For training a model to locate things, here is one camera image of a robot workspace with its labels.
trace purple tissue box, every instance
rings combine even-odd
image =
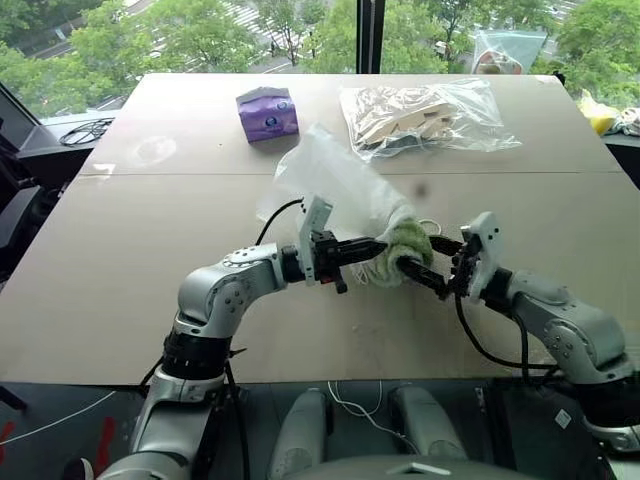
[[[287,88],[256,88],[236,103],[249,142],[298,133],[296,107]]]

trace window glass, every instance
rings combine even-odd
[[[4,0],[0,81],[55,123],[119,109],[150,72],[354,71],[355,18],[351,0]]]
[[[384,73],[559,71],[578,98],[640,102],[640,0],[394,0]]]

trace plastic wrap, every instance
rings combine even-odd
[[[471,73],[528,73],[546,39],[545,32],[478,30]]]
[[[491,152],[521,145],[504,128],[489,82],[479,78],[345,88],[340,104],[351,146],[367,162],[416,146]]]
[[[413,206],[373,168],[362,163],[320,125],[278,163],[273,184],[258,202],[263,221],[295,198],[314,194],[333,205],[328,228],[339,239],[386,239],[395,226],[415,217]]]

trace green cloth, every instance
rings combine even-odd
[[[405,275],[398,270],[396,261],[400,257],[413,257],[425,265],[433,260],[429,235],[417,220],[405,220],[394,228],[387,240],[387,248],[363,269],[372,283],[381,287],[400,285]]]

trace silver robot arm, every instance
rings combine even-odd
[[[522,321],[575,387],[591,434],[618,452],[640,451],[640,383],[616,319],[552,280],[501,268],[502,231],[493,213],[482,213],[461,230],[463,243],[432,238],[435,250],[452,256],[448,281],[411,259],[398,266],[442,299],[454,294],[458,301],[483,301]]]
[[[162,363],[136,422],[131,454],[100,480],[180,480],[203,477],[215,454],[231,340],[244,312],[287,284],[335,283],[346,291],[340,267],[381,253],[371,238],[338,242],[324,226],[331,205],[320,198],[301,205],[300,245],[242,248],[190,273],[180,287],[178,313],[164,342]]]

